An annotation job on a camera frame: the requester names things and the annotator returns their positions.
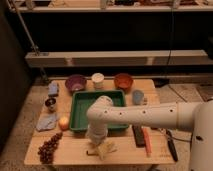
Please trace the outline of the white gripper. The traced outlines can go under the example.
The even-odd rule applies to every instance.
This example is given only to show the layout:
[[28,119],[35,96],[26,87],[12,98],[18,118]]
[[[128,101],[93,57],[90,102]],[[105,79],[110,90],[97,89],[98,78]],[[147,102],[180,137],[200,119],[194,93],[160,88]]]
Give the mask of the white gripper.
[[108,153],[112,153],[116,150],[114,142],[103,142],[107,135],[108,129],[106,125],[88,125],[86,136],[94,145],[100,144],[97,147],[97,153],[101,160],[103,160]]

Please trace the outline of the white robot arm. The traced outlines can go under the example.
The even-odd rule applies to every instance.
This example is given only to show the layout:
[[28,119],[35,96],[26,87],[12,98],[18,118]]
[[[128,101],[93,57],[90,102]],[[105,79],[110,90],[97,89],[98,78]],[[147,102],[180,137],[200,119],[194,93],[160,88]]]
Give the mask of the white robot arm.
[[86,112],[87,135],[98,145],[107,136],[108,124],[133,124],[192,132],[189,171],[213,171],[213,100],[115,107],[100,96]]

